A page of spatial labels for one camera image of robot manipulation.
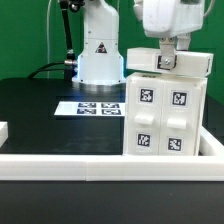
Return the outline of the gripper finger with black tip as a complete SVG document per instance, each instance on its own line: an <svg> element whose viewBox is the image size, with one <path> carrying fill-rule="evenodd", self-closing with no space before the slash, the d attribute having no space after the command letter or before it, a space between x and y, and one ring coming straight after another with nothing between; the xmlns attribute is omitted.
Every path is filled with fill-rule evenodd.
<svg viewBox="0 0 224 224"><path fill-rule="evenodd" d="M190 42L191 42L190 33L181 34L177 37L176 49L178 51L187 51L189 49Z"/></svg>
<svg viewBox="0 0 224 224"><path fill-rule="evenodd" d="M161 55L158 59L160 69L171 70L176 66L175 39L161 38L159 40Z"/></svg>

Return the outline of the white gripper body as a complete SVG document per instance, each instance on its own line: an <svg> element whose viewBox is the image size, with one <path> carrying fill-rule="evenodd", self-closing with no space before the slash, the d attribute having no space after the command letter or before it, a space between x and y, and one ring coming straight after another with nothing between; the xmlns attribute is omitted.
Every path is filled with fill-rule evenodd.
<svg viewBox="0 0 224 224"><path fill-rule="evenodd" d="M205 0L134 0L145 35L170 38L202 28Z"/></svg>

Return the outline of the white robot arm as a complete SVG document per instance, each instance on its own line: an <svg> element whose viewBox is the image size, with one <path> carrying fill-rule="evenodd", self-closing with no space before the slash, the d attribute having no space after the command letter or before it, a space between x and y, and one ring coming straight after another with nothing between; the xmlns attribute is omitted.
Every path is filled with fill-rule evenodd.
<svg viewBox="0 0 224 224"><path fill-rule="evenodd" d="M109 87L124 81L124 59L118 51L118 11L105 0L84 2L84 49L73 79L91 87ZM204 0L134 0L133 10L146 36L160 40L161 65L176 63L173 39L202 28Z"/></svg>

